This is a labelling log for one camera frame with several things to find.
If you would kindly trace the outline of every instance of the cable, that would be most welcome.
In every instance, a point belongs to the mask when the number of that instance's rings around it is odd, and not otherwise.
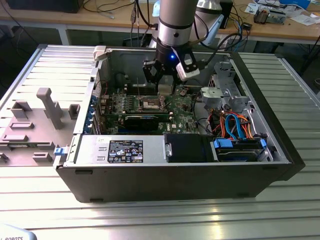
[[[225,41],[228,40],[228,39],[229,39],[230,37],[232,37],[232,36],[239,36],[238,42],[236,42],[236,43],[234,43],[234,44],[232,44],[232,45],[230,45],[230,46],[228,46],[228,47],[220,48],[220,47],[225,43]],[[241,40],[242,40],[242,35],[239,34],[238,32],[231,33],[231,34],[229,34],[228,36],[226,36],[226,37],[219,43],[219,45],[217,46],[217,48],[214,50],[213,54],[212,54],[212,55],[209,57],[209,59],[206,61],[205,65],[208,65],[208,64],[210,63],[210,61],[214,58],[214,56],[216,55],[216,53],[218,52],[218,50],[224,50],[224,49],[227,49],[227,48],[229,48],[229,47],[231,47],[231,46],[235,46],[235,45],[237,45],[239,42],[241,42]]]
[[[195,109],[195,107],[196,107],[197,97],[200,95],[200,93],[201,93],[201,90],[196,94],[196,96],[195,96],[195,98],[194,98],[194,102],[193,102],[193,104],[192,104],[193,116],[194,116],[195,121],[198,123],[198,126],[200,126],[201,128],[203,128],[207,134],[211,134],[211,135],[212,135],[212,133],[210,132],[209,129],[207,129],[206,127],[204,127],[202,124],[199,123],[199,121],[200,121],[201,118],[200,118],[200,119],[197,119],[197,117],[196,117],[196,111],[195,111],[196,109]]]
[[[131,23],[131,29],[130,29],[130,44],[131,44],[131,47],[133,47],[133,45],[132,45],[132,31],[133,31],[133,29],[134,29],[134,24]]]
[[[22,29],[22,31],[19,33],[19,37],[18,37],[18,40],[16,41],[16,50],[17,52],[19,53],[19,42],[20,42],[20,37],[21,37],[21,34],[23,33],[24,29]]]
[[[204,25],[204,27],[205,27],[205,37],[204,37],[204,40],[205,39],[207,39],[207,37],[208,37],[208,35],[209,35],[209,28],[208,28],[208,26],[207,26],[207,24],[205,23],[205,21],[203,21],[202,19],[201,19],[201,17],[199,17],[197,14],[194,14],[195,15],[195,17]]]
[[[135,22],[137,20],[137,5],[136,5],[136,2],[134,2],[133,9],[131,11],[130,20],[131,20],[130,43],[131,43],[131,47],[133,47],[133,44],[132,44],[132,31],[134,29],[134,24],[135,24]]]
[[[137,30],[138,45],[137,45],[137,47],[139,47],[140,46],[140,43],[139,43],[139,11],[136,13],[136,18],[137,18],[137,27],[138,27],[138,30]]]
[[[241,26],[240,26],[240,23],[238,22],[238,21],[236,21],[236,23],[238,24],[238,29],[239,29],[239,31],[240,31],[240,34],[242,34],[242,28],[241,28]],[[239,44],[240,44],[240,42],[238,42],[238,44],[235,46],[235,49],[234,49],[234,52],[236,52],[237,50],[238,50],[238,47],[239,47]]]
[[[106,12],[110,12],[110,11],[117,10],[117,9],[120,9],[120,8],[124,8],[124,7],[126,7],[126,6],[130,6],[130,5],[133,5],[133,4],[134,4],[134,2],[131,2],[131,3],[129,3],[129,4],[125,4],[125,5],[122,5],[122,6],[118,6],[118,7],[112,8],[112,9],[103,10],[103,11],[102,11],[102,10],[101,10],[101,11],[95,11],[95,10],[90,10],[90,9],[86,8],[86,4],[87,4],[88,2],[90,2],[90,1],[91,1],[91,0],[87,0],[86,2],[84,2],[84,3],[83,3],[83,8],[84,8],[85,10],[89,11],[89,12],[92,12],[92,13],[106,13]]]
[[[146,7],[147,7],[147,14],[148,14],[148,23],[150,23],[149,0],[146,0]]]
[[[8,10],[5,8],[4,4],[2,3],[2,1],[0,0],[0,3],[3,7],[3,9],[6,11],[6,13],[12,18],[13,21],[16,22],[16,24],[18,24],[24,31],[25,33],[34,41],[34,43],[38,46],[39,43],[25,30],[25,28],[23,26],[21,26],[21,24],[8,12]]]
[[[306,57],[305,61],[303,62],[301,69],[300,69],[300,74],[303,75],[304,72],[308,69],[308,67],[310,66],[310,64],[313,62],[313,60],[318,56],[318,54],[320,53],[320,46],[318,47],[318,49],[316,50],[316,52],[313,54],[313,50],[315,49],[315,47],[317,46],[317,43],[320,40],[320,35],[317,38],[317,40],[315,41],[314,45],[312,46],[310,53],[308,54],[308,56]]]
[[[200,37],[199,37],[199,33],[198,33],[196,21],[193,22],[193,25],[194,25],[194,31],[195,31],[196,38],[197,38],[198,40],[201,40]],[[232,37],[232,36],[239,36],[238,41],[237,41],[236,43],[230,45],[230,46],[222,47],[222,48],[221,48],[221,46],[225,43],[225,41],[226,41],[227,39],[229,39],[230,37]],[[210,61],[214,58],[214,56],[216,55],[216,53],[218,52],[218,50],[224,50],[224,49],[230,48],[231,46],[235,46],[235,45],[237,45],[238,43],[240,43],[241,40],[242,40],[242,35],[239,34],[238,32],[236,32],[236,33],[231,33],[231,34],[227,35],[227,36],[219,43],[219,45],[217,46],[217,48],[210,47],[210,46],[208,46],[208,45],[205,45],[203,42],[200,42],[200,44],[201,44],[202,46],[206,47],[207,49],[210,49],[210,50],[213,50],[213,51],[214,51],[214,52],[212,53],[212,55],[210,56],[210,58],[208,59],[208,61],[206,61],[205,65],[208,65],[208,64],[210,63]]]
[[[142,20],[144,21],[144,23],[145,23],[148,27],[151,28],[152,25],[151,25],[149,22],[147,22],[147,20],[145,19],[144,14],[142,13],[142,11],[141,11],[141,9],[140,9],[139,0],[135,0],[134,2],[136,3],[136,6],[137,6],[137,8],[138,8],[138,11],[139,11],[139,13],[140,13],[140,16],[141,16]]]
[[[150,27],[148,26],[148,28],[145,30],[144,34],[142,35],[140,47],[143,46],[144,40],[145,40],[145,38],[146,38],[146,35],[147,35],[147,32],[149,31],[149,29],[150,29]]]

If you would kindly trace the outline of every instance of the paper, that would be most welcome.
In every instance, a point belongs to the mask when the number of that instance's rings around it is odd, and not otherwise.
[[[282,11],[286,14],[288,18],[294,18],[296,16],[299,16],[302,14],[302,12],[305,11],[304,9],[298,9],[298,10],[295,10],[295,9],[296,9],[296,6],[287,6]]]
[[[259,7],[259,4],[249,3],[246,9],[244,10],[244,12],[249,14],[256,14],[258,7]]]
[[[296,21],[297,23],[300,23],[300,24],[303,24],[306,26],[320,23],[319,19],[317,19],[315,17],[309,17],[306,15],[299,15],[299,16],[291,17],[291,19]]]

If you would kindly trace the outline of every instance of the white label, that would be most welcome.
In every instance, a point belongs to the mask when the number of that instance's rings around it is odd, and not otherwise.
[[[108,144],[111,140],[111,137],[109,136],[98,136],[96,138],[96,143],[97,144]]]

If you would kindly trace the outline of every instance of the blue latch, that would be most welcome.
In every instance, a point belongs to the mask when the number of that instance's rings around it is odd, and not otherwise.
[[[55,156],[67,155],[67,154],[68,154],[68,150],[69,150],[68,147],[56,147],[56,148],[54,149],[53,154],[54,154]]]
[[[218,138],[213,142],[214,148],[233,148],[232,141],[230,139]]]
[[[265,149],[267,147],[267,143],[264,139],[260,139],[261,146]]]

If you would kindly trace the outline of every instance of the table leg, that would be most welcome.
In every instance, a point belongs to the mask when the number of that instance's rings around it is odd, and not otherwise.
[[[68,30],[66,28],[58,28],[57,30],[59,31],[62,45],[72,45]]]
[[[4,31],[4,33],[8,35],[8,37],[13,38],[15,36],[14,32],[11,29],[12,26],[1,25],[0,27]]]

